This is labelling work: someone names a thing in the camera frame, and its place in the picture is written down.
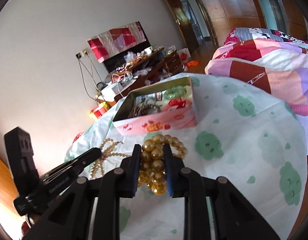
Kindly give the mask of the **red knot charm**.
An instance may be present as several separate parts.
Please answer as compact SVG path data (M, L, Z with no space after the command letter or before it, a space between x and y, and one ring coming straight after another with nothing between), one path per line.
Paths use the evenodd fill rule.
M170 107L176 107L177 109L184 108L186 106L186 100L182 100L181 98L172 99L169 101L168 105Z

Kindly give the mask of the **silver metal bangle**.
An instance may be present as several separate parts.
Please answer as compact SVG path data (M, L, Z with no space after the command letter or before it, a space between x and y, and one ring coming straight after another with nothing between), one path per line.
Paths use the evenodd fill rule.
M146 116L156 113L161 113L161 108L159 106L155 104L142 104L135 107L133 117Z

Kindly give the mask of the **pink plastic bangle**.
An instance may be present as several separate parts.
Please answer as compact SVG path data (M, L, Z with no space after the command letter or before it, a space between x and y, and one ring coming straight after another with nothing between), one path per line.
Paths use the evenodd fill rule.
M188 99L178 98L178 99L171 99L163 108L163 111L173 111L177 109L182 109L186 107L191 107L193 102Z

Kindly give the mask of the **green jade bangle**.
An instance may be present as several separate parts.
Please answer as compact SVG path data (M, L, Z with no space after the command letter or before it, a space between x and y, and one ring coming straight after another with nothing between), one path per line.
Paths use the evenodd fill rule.
M164 92L163 98L165 100L179 99L184 97L186 94L187 90L185 86L174 86Z

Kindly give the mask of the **pink metal jewelry tin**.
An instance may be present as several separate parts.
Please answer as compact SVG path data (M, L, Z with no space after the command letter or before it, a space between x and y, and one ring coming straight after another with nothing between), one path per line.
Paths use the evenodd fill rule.
M173 76L131 91L113 118L122 135L139 135L184 129L197 125L190 76Z

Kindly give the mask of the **white green patterned tablecloth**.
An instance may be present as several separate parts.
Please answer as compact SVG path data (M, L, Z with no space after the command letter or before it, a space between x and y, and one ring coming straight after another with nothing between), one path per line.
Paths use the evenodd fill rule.
M187 167L215 179L224 176L287 239L298 217L307 181L304 129L288 104L271 94L229 77L191 74L197 124L188 127L189 115L175 113L169 103L166 118L145 116L127 121L118 131L113 119L119 101L77 139L65 155L74 159L107 140L114 156L104 171L117 168L136 144L154 135L177 138L188 152Z

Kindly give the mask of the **red yellow gift box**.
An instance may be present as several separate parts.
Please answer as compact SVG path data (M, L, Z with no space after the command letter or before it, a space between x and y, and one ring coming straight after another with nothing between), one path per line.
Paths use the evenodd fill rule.
M93 119L99 119L102 117L108 110L110 109L110 105L106 102L102 102L95 106L90 112L89 116Z

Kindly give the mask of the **white box on cabinet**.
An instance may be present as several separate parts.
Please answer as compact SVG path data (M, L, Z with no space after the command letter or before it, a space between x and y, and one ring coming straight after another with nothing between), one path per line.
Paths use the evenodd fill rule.
M110 101L113 99L117 94L119 94L123 90L121 83L109 83L105 88L101 90L101 93L105 100Z

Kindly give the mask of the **black television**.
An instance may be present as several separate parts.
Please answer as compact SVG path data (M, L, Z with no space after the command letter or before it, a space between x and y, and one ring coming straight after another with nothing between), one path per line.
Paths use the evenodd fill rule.
M104 67L106 68L106 70L110 73L112 71L114 71L115 69L117 69L118 67L121 67L122 65L124 65L126 63L125 57L127 57L127 54L129 52L132 52L134 54L140 53L141 51L143 51L144 49L150 47L151 44L149 41L145 41L142 42L128 50L125 50L113 57L110 57L109 59L105 60L103 62Z

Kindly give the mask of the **orange object on floor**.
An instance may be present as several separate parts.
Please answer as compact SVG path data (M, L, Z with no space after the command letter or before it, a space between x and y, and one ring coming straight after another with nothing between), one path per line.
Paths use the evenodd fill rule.
M187 67L196 67L196 66L199 65L199 62L198 61L188 61L188 62L185 63L185 65Z

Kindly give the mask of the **red pink patchwork cloth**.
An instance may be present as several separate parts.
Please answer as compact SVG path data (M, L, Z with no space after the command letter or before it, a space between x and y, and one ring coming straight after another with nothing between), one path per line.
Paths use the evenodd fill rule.
M87 40L99 63L146 41L147 38L139 22L110 29Z

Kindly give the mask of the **patchwork pink purple quilt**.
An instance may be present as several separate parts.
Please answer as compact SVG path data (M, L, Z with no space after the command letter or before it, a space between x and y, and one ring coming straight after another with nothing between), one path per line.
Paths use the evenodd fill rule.
M235 28L204 71L260 88L308 116L308 43L286 33Z

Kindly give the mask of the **wooden TV cabinet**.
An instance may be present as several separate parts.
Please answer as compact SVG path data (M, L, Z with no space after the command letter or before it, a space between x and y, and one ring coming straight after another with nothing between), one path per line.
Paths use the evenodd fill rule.
M181 72L183 72L183 66L177 50L170 48L165 53L163 48L158 48L150 55L142 56L135 64L119 67L108 74L105 79L106 86L109 83L119 82L123 87L123 90L113 99L105 100L101 90L95 98L97 102L105 101L112 106L135 89L157 83Z

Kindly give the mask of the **wooden wardrobe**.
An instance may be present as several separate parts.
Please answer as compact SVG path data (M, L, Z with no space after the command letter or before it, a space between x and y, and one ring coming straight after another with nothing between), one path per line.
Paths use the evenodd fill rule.
M202 0L211 39L222 46L237 27L265 28L265 16L258 0Z

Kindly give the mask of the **wooden door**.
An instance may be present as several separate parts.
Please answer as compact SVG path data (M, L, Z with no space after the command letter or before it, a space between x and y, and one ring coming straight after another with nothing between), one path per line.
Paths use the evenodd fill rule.
M172 13L176 25L178 26L186 48L188 48L189 52L192 53L199 47L199 45L191 26L191 22L185 14L182 2L180 0L165 0L165 2Z

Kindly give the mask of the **wall power socket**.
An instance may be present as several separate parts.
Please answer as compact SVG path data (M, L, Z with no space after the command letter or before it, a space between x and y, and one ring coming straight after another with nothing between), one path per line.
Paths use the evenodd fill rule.
M79 53L76 54L76 58L79 60L82 57L88 56L88 52L86 50L82 50Z

